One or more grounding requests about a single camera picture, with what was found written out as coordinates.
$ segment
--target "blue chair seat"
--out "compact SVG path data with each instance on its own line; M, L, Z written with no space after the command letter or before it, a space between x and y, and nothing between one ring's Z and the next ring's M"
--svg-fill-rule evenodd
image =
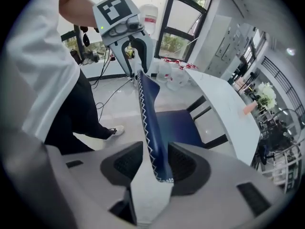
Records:
M179 142L203 147L197 127L187 110L156 112L164 147Z

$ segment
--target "black cable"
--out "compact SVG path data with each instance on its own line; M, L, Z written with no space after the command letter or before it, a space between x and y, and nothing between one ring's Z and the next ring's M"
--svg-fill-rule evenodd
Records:
M103 113L104 106L108 103L108 101L111 99L111 97L112 97L118 90L120 90L122 87L124 87L129 81L131 81L131 79L129 79L129 80L128 80L127 82L125 82L122 86L120 86L117 90L115 90L114 93L108 98L108 100L107 100L105 103L98 102L98 103L95 105L96 109L102 109L101 114L100 114L100 117L99 117L99 122L100 122L100 119L101 119L101 117L102 117L102 113Z
M97 88L97 86L98 86L98 84L99 84L99 81L100 81L101 77L103 76L103 74L104 74L105 71L106 71L106 69L104 70L105 65L106 65L107 62L108 62L108 64L109 64L109 62L110 62L110 61L108 61L108 60L109 60L109 57L110 57L110 49L108 50L108 58L107 58L107 60L106 60L106 54L107 54L107 49L106 49L106 52L105 52L105 54L104 54L104 64L103 64L103 68L102 68L101 75L100 75L99 78L95 81L95 83L91 84L91 86L96 85L94 88L92 88L92 90L95 89L95 88Z

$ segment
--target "ceiling light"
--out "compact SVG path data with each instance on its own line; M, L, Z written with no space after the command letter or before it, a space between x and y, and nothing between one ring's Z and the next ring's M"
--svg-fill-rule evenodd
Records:
M287 48L286 51L287 51L287 53L290 56L294 56L295 55L295 49L294 48Z

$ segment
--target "railing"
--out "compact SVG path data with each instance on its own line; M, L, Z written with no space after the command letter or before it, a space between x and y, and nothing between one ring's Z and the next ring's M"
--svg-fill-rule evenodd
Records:
M274 63L267 57L264 58L262 65L274 76L274 78L280 83L281 87L285 90L288 98L294 107L301 124L301 128L304 128L305 123L305 109L301 103L299 96L296 94L293 86L290 84L286 76L276 67Z

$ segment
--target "window frame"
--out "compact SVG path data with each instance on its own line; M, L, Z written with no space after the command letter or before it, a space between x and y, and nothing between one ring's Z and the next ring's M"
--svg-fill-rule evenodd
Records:
M210 0L209 6L208 6L207 9L201 7L199 4L197 4L193 0L178 0L178 1L183 2L186 5L192 7L193 9L196 9L197 11L199 11L201 14L199 15L198 18L200 18L200 16L202 15L201 18L198 21L198 25L196 26L194 36L192 36L192 35L190 35L186 32L180 31L178 29L167 26L168 20L169 20L170 14L171 14L173 2L174 2L174 0L168 0L166 8L165 8L165 12L164 12L164 17L163 17L161 29L160 29L159 39L157 41L156 49L155 49L155 52L154 52L154 57L155 58L164 58L164 56L160 56L159 53L160 53L160 49L161 49L163 35L165 33L181 37L183 39L189 40L190 42L192 42L193 40L198 38L199 34L201 32L202 26L204 24L204 21L206 19L206 15L209 11L209 8L210 8L213 0ZM180 60L180 61L183 61L183 62L187 62L189 60L190 56L191 56L191 53L193 52L195 44L196 44L196 41L194 41L193 43L190 44L189 49L187 51L187 54L185 56L185 59L178 59L178 58L173 58L173 57L167 57L167 58L172 59L172 60Z
M81 42L81 31L80 31L80 27L77 26L77 25L74 25L74 30L73 31L69 31L65 34L63 34L61 36L61 42L67 40L67 39L70 39L72 37L76 37L76 42L77 42L77 47L78 47L78 50L79 50L79 54L81 56L81 61L84 61L85 57L83 55L84 53L84 49L83 49L83 46L82 46L82 42Z
M263 31L261 39L257 45L257 48L255 48L254 42L253 42L253 37L251 38L251 40L249 41L249 43L247 44L245 51L242 55L242 57L244 57L246 59L246 57L244 56L245 53L247 52L247 49L250 47L250 50L252 52L252 57L250 58L249 62L247 62L248 64L248 68L247 71L250 69L251 65L253 64L253 62L256 60L258 54L260 53L260 51L262 50L265 42L267 41L266 39L266 33Z

